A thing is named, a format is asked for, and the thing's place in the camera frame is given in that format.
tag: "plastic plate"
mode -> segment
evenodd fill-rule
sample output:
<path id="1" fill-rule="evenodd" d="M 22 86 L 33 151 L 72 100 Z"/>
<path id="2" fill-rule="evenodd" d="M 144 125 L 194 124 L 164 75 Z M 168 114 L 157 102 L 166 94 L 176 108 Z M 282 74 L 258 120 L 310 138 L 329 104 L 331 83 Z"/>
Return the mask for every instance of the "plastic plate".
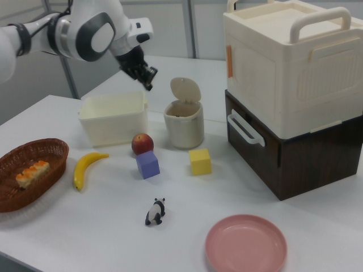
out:
<path id="1" fill-rule="evenodd" d="M 217 222 L 205 241 L 206 256 L 218 272 L 277 272 L 288 247 L 282 232 L 254 215 L 233 215 Z"/>

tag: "brown wicker basket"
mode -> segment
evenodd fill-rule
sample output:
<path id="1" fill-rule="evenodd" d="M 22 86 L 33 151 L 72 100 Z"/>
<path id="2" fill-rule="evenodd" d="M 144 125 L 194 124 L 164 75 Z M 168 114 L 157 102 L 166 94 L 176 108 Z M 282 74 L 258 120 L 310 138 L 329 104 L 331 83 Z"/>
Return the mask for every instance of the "brown wicker basket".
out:
<path id="1" fill-rule="evenodd" d="M 59 139 L 41 139 L 26 143 L 0 159 L 0 213 L 19 210 L 37 200 L 66 169 L 68 145 Z M 15 177 L 35 162 L 44 160 L 50 170 L 23 189 Z"/>

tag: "panda figurine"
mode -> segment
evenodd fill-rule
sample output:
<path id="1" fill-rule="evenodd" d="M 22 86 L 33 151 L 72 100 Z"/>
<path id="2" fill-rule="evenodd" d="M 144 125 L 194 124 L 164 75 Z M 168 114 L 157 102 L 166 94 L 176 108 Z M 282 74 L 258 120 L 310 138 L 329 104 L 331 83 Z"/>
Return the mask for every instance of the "panda figurine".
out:
<path id="1" fill-rule="evenodd" d="M 165 198 L 155 199 L 153 206 L 146 215 L 145 225 L 150 225 L 152 221 L 155 221 L 157 225 L 162 223 L 161 217 L 165 215 L 164 201 Z"/>

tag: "dark brown box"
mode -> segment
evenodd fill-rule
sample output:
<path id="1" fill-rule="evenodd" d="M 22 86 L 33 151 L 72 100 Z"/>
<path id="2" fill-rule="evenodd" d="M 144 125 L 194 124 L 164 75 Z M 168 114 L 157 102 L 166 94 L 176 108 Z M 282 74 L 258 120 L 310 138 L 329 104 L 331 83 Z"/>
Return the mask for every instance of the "dark brown box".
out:
<path id="1" fill-rule="evenodd" d="M 265 140 L 247 143 L 227 122 L 228 141 L 279 200 L 357 173 L 363 143 L 363 116 L 314 133 L 280 139 L 228 90 L 226 114 L 234 109 Z"/>

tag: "floor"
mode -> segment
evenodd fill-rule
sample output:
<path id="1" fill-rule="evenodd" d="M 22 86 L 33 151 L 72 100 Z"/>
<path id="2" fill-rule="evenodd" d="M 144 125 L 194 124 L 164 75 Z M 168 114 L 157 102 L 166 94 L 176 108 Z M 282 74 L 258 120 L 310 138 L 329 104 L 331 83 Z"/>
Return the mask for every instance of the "floor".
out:
<path id="1" fill-rule="evenodd" d="M 33 270 L 0 256 L 0 272 L 33 272 Z"/>

